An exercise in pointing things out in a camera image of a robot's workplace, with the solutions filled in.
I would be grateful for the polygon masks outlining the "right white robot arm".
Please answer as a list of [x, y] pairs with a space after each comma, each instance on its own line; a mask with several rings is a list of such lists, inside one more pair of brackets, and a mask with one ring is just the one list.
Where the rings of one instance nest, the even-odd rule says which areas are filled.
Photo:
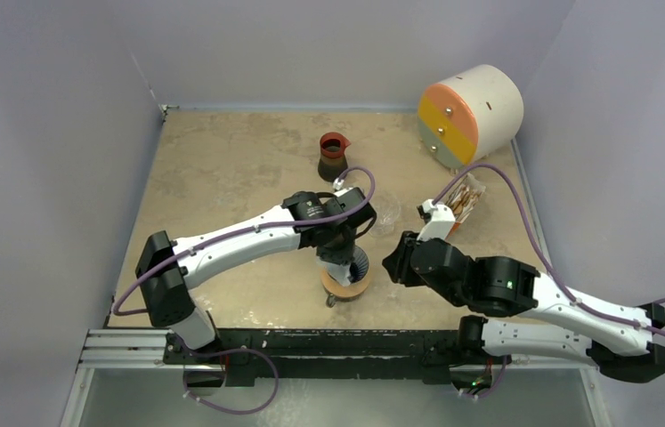
[[665, 309], [628, 307], [578, 291], [565, 294], [548, 275], [506, 256], [472, 258], [448, 242], [405, 231], [382, 265], [392, 282], [426, 286], [470, 315], [459, 322], [457, 355], [467, 361], [511, 355], [569, 359], [625, 383], [665, 374], [665, 346], [653, 330]]

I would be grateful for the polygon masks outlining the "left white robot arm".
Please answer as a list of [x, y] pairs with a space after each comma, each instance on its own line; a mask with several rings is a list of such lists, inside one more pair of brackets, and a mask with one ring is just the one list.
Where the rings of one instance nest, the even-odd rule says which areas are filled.
[[332, 278], [348, 284], [363, 271], [354, 264], [355, 241], [376, 218], [369, 197], [354, 187], [299, 191], [254, 218], [199, 236], [172, 240], [154, 233], [134, 270], [150, 323], [178, 335], [197, 363], [210, 363], [219, 355], [219, 335], [191, 291], [242, 264], [307, 247]]

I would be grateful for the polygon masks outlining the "blue ribbed glass dripper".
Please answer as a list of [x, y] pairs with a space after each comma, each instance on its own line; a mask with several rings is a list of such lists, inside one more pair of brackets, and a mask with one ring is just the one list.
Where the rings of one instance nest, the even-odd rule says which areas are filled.
[[365, 251], [356, 246], [353, 249], [353, 259], [349, 269], [349, 280], [351, 284], [358, 283], [364, 279], [369, 272], [369, 257]]

